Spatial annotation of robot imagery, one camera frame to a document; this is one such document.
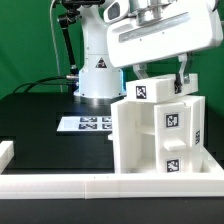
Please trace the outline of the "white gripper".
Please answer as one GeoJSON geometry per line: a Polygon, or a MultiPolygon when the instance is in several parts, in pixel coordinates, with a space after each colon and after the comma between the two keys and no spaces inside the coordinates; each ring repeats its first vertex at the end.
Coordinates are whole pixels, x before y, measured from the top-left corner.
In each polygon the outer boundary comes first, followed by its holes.
{"type": "Polygon", "coordinates": [[[133,66],[138,79],[148,77],[145,62],[178,56],[174,91],[190,83],[184,53],[221,44],[219,0],[114,0],[104,11],[107,46],[115,67],[133,66]]]}

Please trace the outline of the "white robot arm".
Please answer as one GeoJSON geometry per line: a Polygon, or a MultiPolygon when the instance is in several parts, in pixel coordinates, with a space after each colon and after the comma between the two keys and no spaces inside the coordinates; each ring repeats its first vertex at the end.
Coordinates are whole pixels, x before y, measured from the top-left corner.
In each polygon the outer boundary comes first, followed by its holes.
{"type": "Polygon", "coordinates": [[[198,90],[190,54],[223,40],[219,0],[105,0],[81,7],[79,96],[158,103],[198,90]]]}

